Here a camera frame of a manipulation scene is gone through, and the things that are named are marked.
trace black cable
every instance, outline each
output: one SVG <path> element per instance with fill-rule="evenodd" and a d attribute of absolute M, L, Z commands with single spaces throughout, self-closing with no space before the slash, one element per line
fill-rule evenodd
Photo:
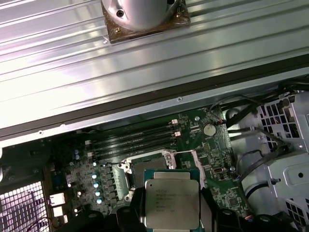
<path fill-rule="evenodd" d="M 239 177 L 240 181 L 243 181 L 251 172 L 253 172 L 255 169 L 260 167 L 261 165 L 267 163 L 270 160 L 273 160 L 277 156 L 281 154 L 281 147 L 278 147 L 278 149 L 274 152 L 271 152 L 269 155 L 264 156 L 263 158 L 259 159 L 257 162 L 251 164 Z"/>
<path fill-rule="evenodd" d="M 266 130 L 263 130 L 263 129 L 258 128 L 258 127 L 255 127 L 254 129 L 257 130 L 257 131 L 259 131 L 259 132 L 261 132 L 261 133 L 263 133 L 264 135 L 266 135 L 266 136 L 269 137 L 270 139 L 276 141 L 276 142 L 277 142 L 278 144 L 280 144 L 280 145 L 285 144 L 285 142 L 284 142 L 282 139 L 276 137 L 275 135 L 269 133 L 269 132 L 266 131 Z"/>
<path fill-rule="evenodd" d="M 261 150 L 253 150 L 253 151 L 248 151 L 248 152 L 242 154 L 242 155 L 237 159 L 237 162 L 236 162 L 236 170 L 235 170 L 235 172 L 236 172 L 237 175 L 240 175 L 240 173 L 239 173 L 239 166 L 240 166 L 240 161 L 242 160 L 242 158 L 244 158 L 246 155 L 252 155 L 252 154 L 254 154 L 254 153 L 256 153 L 256 152 L 258 152 L 258 153 L 260 154 L 261 157 L 264 157 Z"/>
<path fill-rule="evenodd" d="M 241 128 L 237 130 L 228 130 L 227 132 L 230 134 L 234 134 L 234 133 L 242 133 L 242 132 L 247 132 L 247 131 L 251 131 L 251 128 L 246 127 L 246 128 Z"/>
<path fill-rule="evenodd" d="M 264 182 L 264 183 L 254 186 L 252 189 L 248 191 L 248 193 L 246 194 L 246 198 L 248 199 L 255 191 L 261 188 L 265 188 L 265 187 L 269 187 L 268 182 Z"/>
<path fill-rule="evenodd" d="M 266 94 L 264 96 L 262 95 L 262 96 L 257 97 L 260 102 L 263 102 L 262 104 L 258 104 L 256 102 L 249 104 L 245 109 L 243 109 L 238 114 L 234 115 L 231 119 L 229 119 L 226 122 L 226 127 L 229 128 L 229 127 L 239 123 L 246 115 L 248 115 L 249 113 L 254 111 L 257 107 L 259 107 L 259 106 L 261 106 L 261 105 L 263 105 L 267 102 L 277 100 L 279 98 L 279 95 L 287 93 L 287 92 L 297 91 L 297 90 L 309 91 L 309 81 L 308 81 L 308 79 L 306 79 L 306 81 L 304 81 L 302 79 L 301 82 L 298 81 L 298 80 L 292 80 L 292 81 L 289 81 L 289 82 L 280 83 L 278 89 L 273 90 L 273 91 L 269 92 L 268 94 Z M 232 102 L 231 104 L 222 106 L 221 109 L 227 110 L 227 109 L 233 108 L 233 107 L 236 107 L 236 105 L 235 105 L 235 103 L 233 104 L 233 102 Z"/>
<path fill-rule="evenodd" d="M 37 219 L 36 221 L 34 221 L 26 230 L 26 232 L 29 232 L 36 224 L 38 224 L 42 219 L 47 219 L 51 222 L 51 225 L 53 228 L 58 229 L 57 227 L 54 226 L 53 224 L 53 220 L 50 217 L 41 217 L 39 219 Z"/>
<path fill-rule="evenodd" d="M 241 180 L 237 180 L 236 183 L 237 183 L 237 186 L 238 186 L 238 189 L 239 189 L 240 196 L 245 201 L 245 203 L 248 207 L 248 210 L 250 211 L 248 215 L 254 215 L 254 210 L 253 210 L 250 202 L 248 201 L 248 198 L 246 198 L 246 193 L 243 189 Z"/>

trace metal side panel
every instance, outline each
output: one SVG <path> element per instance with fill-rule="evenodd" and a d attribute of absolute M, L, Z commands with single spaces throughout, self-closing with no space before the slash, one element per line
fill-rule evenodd
<path fill-rule="evenodd" d="M 0 128 L 309 52 L 307 0 L 187 0 L 192 24 L 110 45 L 99 0 L 0 1 Z"/>

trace cable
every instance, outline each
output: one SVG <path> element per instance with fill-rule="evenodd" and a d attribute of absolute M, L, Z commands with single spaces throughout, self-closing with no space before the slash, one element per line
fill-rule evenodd
<path fill-rule="evenodd" d="M 262 157 L 257 162 L 251 164 L 244 172 L 240 175 L 239 179 L 240 181 L 243 181 L 251 172 L 253 172 L 255 169 L 260 167 L 262 164 L 265 164 L 266 162 L 273 160 L 277 156 L 281 155 L 281 149 L 282 147 L 278 147 L 278 149 L 274 152 L 271 152 L 269 155 Z"/>
<path fill-rule="evenodd" d="M 236 183 L 237 183 L 237 186 L 238 186 L 238 189 L 239 189 L 240 196 L 245 201 L 245 203 L 246 203 L 246 205 L 247 205 L 247 207 L 248 207 L 248 209 L 250 211 L 249 215 L 254 214 L 254 210 L 253 210 L 250 202 L 248 201 L 248 198 L 246 198 L 246 193 L 243 190 L 243 186 L 242 186 L 241 180 L 238 179 L 236 181 Z"/>
<path fill-rule="evenodd" d="M 241 94 L 237 94 L 237 95 L 233 95 L 233 96 L 229 96 L 229 97 L 223 98 L 223 99 L 221 99 L 220 101 L 214 103 L 214 104 L 211 105 L 211 107 L 209 108 L 209 112 L 210 112 L 212 115 L 214 115 L 216 118 L 222 120 L 220 117 L 218 117 L 216 114 L 214 114 L 214 113 L 212 112 L 213 108 L 214 108 L 215 106 L 217 106 L 217 105 L 219 105 L 219 104 L 225 102 L 225 101 L 228 100 L 228 99 L 232 99 L 232 98 L 236 98 L 236 97 L 244 98 L 244 99 L 249 100 L 249 101 L 251 101 L 251 102 L 254 102 L 254 103 L 256 103 L 256 104 L 263 104 L 262 102 L 260 102 L 260 101 L 258 101 L 258 100 L 256 100 L 256 99 L 249 98 L 249 97 L 246 97 L 246 96 L 241 95 Z"/>
<path fill-rule="evenodd" d="M 262 158 L 264 157 L 261 150 L 253 150 L 253 151 L 248 151 L 248 152 L 242 154 L 242 155 L 237 159 L 237 162 L 236 162 L 236 170 L 235 170 L 237 175 L 240 175 L 240 173 L 239 173 L 239 165 L 240 165 L 240 161 L 242 160 L 242 158 L 244 158 L 246 155 L 251 155 L 251 154 L 254 154 L 254 153 L 256 153 L 256 152 L 258 152 Z"/>
<path fill-rule="evenodd" d="M 285 144 L 285 142 L 284 142 L 282 139 L 280 139 L 280 138 L 276 137 L 275 135 L 273 135 L 273 134 L 267 132 L 266 130 L 263 130 L 263 129 L 258 128 L 258 127 L 255 127 L 254 129 L 257 130 L 257 131 L 259 131 L 259 132 L 261 132 L 261 133 L 263 133 L 264 135 L 266 135 L 266 136 L 269 137 L 270 139 L 272 139 L 272 140 L 278 142 L 278 143 L 281 144 L 281 145 Z"/>
<path fill-rule="evenodd" d="M 268 182 L 264 182 L 264 183 L 254 186 L 252 189 L 248 191 L 248 193 L 246 194 L 246 198 L 248 199 L 255 191 L 261 188 L 265 188 L 265 187 L 269 187 Z"/>
<path fill-rule="evenodd" d="M 53 220 L 52 220 L 50 217 L 41 217 L 41 218 L 37 219 L 36 221 L 34 221 L 34 222 L 28 227 L 28 229 L 26 230 L 26 232 L 29 232 L 29 231 L 33 228 L 33 226 L 35 226 L 36 224 L 38 224 L 38 223 L 40 222 L 40 220 L 42 220 L 42 219 L 48 219 L 48 220 L 50 221 L 52 227 L 55 228 L 55 229 L 58 229 L 57 227 L 54 226 Z"/>
<path fill-rule="evenodd" d="M 247 131 L 251 131 L 251 128 L 246 127 L 246 128 L 237 129 L 237 130 L 228 130 L 227 132 L 230 134 L 235 134 L 235 133 L 242 133 L 242 132 L 247 132 Z"/>

